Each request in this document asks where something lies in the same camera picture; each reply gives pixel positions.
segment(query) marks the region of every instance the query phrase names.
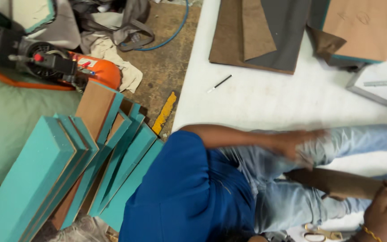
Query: black marker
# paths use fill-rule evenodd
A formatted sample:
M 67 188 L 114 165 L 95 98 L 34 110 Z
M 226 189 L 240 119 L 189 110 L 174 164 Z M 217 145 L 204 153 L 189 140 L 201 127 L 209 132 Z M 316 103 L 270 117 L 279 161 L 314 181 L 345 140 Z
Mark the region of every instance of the black marker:
M 225 78 L 225 80 L 219 82 L 219 84 L 217 84 L 216 86 L 214 86 L 212 89 L 208 90 L 207 93 L 212 92 L 212 90 L 216 89 L 220 84 L 222 84 L 223 82 L 225 82 L 226 80 L 228 80 L 230 77 L 232 77 L 232 75 L 229 75 L 227 78 Z

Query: white worktable surface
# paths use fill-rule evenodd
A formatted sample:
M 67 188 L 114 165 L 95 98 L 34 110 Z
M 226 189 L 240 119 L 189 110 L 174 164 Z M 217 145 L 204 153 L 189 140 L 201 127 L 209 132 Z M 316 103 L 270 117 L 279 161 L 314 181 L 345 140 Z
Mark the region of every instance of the white worktable surface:
M 387 107 L 345 90 L 353 74 L 313 57 L 307 33 L 294 75 L 210 63 L 219 6 L 218 0 L 204 0 L 173 131 L 195 123 L 244 130 L 387 123 Z M 207 93 L 229 74 L 231 79 Z M 328 167 L 368 176 L 383 174 L 387 172 L 387 152 L 338 159 Z M 325 226 L 353 227 L 361 219 L 362 214 L 353 214 Z M 289 230 L 297 242 L 304 241 L 301 232 L 300 227 Z

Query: plywood floor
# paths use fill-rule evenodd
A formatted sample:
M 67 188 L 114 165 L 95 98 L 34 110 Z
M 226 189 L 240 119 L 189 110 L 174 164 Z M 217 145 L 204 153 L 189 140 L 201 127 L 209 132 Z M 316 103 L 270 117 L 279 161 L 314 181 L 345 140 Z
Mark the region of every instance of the plywood floor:
M 187 64 L 191 56 L 196 26 L 200 16 L 200 7 L 193 5 L 180 33 L 168 44 L 151 51 L 120 52 L 125 61 L 131 62 L 143 72 L 143 80 L 135 93 L 124 91 L 123 94 L 147 109 L 147 124 L 152 127 L 171 91 L 180 93 Z M 151 2 L 151 9 L 146 25 L 155 33 L 155 41 L 145 48 L 156 46 L 179 28 L 185 15 L 186 6 L 178 4 Z M 171 132 L 176 107 L 169 116 L 159 136 L 165 140 Z

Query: blue shirt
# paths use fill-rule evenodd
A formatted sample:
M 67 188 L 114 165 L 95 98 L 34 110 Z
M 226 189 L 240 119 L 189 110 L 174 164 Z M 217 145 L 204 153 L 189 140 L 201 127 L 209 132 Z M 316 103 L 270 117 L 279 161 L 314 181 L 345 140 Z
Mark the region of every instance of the blue shirt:
M 206 242 L 225 229 L 254 231 L 249 184 L 199 136 L 177 131 L 126 202 L 121 242 Z

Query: white rag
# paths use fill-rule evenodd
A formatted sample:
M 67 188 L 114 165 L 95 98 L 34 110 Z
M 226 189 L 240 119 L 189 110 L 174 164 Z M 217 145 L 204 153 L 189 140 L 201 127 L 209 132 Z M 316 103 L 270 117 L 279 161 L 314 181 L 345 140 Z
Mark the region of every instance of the white rag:
M 83 32 L 80 47 L 84 54 L 115 63 L 122 72 L 120 91 L 135 93 L 143 73 L 117 54 L 117 47 L 104 32 Z

